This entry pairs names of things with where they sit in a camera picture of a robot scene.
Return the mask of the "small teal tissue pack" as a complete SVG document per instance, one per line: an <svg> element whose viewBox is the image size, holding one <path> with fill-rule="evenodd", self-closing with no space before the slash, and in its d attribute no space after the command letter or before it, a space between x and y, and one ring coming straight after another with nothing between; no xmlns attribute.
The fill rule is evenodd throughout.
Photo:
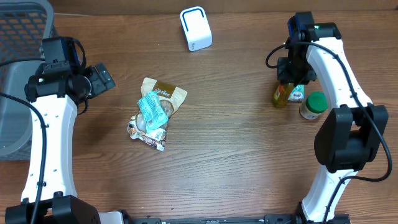
<svg viewBox="0 0 398 224"><path fill-rule="evenodd" d="M305 99L305 85L297 85L288 97L288 101L302 102Z"/></svg>

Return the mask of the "yellow oil bottle silver cap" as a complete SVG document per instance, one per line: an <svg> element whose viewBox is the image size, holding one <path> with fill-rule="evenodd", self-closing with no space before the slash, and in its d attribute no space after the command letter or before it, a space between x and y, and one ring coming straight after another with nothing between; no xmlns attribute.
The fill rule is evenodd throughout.
<svg viewBox="0 0 398 224"><path fill-rule="evenodd" d="M293 89L293 83L279 84L272 97L273 105L277 108L283 108L287 104Z"/></svg>

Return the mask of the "green lid white jar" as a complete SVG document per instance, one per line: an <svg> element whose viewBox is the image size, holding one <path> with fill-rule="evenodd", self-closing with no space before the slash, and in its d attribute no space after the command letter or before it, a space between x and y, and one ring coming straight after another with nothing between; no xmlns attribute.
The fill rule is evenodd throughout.
<svg viewBox="0 0 398 224"><path fill-rule="evenodd" d="M302 102L299 111L305 119L317 119L323 112L328 109L328 103L325 94L320 91L310 94L305 101Z"/></svg>

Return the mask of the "brown snack packet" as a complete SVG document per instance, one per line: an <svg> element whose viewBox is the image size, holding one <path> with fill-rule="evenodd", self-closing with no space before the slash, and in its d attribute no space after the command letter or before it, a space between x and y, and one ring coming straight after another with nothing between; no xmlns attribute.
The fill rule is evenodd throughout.
<svg viewBox="0 0 398 224"><path fill-rule="evenodd" d="M170 117L180 108L187 97L187 91L180 87L145 77L141 85L142 97L150 91L157 93L162 108L169 120Z"/></svg>

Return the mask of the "white red snack wrapper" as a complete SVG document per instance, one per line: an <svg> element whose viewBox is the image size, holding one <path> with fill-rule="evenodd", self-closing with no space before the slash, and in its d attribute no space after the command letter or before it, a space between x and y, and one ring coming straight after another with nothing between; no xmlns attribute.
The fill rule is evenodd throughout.
<svg viewBox="0 0 398 224"><path fill-rule="evenodd" d="M140 139L147 145L164 151L166 145L167 123L153 130L146 130L146 123L141 112L131 116L127 125L127 131L131 139Z"/></svg>

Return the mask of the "grey plastic mesh basket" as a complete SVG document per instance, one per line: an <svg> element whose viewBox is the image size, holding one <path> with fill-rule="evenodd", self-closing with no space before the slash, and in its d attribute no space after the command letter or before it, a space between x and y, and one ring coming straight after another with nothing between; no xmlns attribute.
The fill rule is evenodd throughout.
<svg viewBox="0 0 398 224"><path fill-rule="evenodd" d="M24 87L44 63L42 40L57 35L48 0L1 1L1 92L26 100ZM28 107L1 97L1 160L30 159Z"/></svg>

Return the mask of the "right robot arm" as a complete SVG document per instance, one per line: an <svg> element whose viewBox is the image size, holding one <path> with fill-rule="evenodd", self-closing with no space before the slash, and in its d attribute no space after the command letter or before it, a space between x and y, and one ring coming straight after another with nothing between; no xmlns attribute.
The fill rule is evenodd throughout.
<svg viewBox="0 0 398 224"><path fill-rule="evenodd" d="M314 140L317 174L291 222L349 223L347 215L334 214L349 182L381 182L392 172L382 136L389 115L356 81L335 23L316 23L311 12L298 12L287 24L289 37L283 47L288 56L278 59L277 79L295 86L318 80L329 110Z"/></svg>

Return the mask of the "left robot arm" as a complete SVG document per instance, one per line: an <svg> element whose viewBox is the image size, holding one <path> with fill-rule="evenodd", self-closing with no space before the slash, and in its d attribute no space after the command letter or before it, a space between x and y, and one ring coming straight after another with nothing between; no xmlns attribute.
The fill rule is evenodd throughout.
<svg viewBox="0 0 398 224"><path fill-rule="evenodd" d="M29 77L26 105L32 117L32 145L21 203L6 208L6 223L100 223L97 209L77 197L72 139L80 103L115 87L106 67L87 66L84 48L72 37L42 41L45 62Z"/></svg>

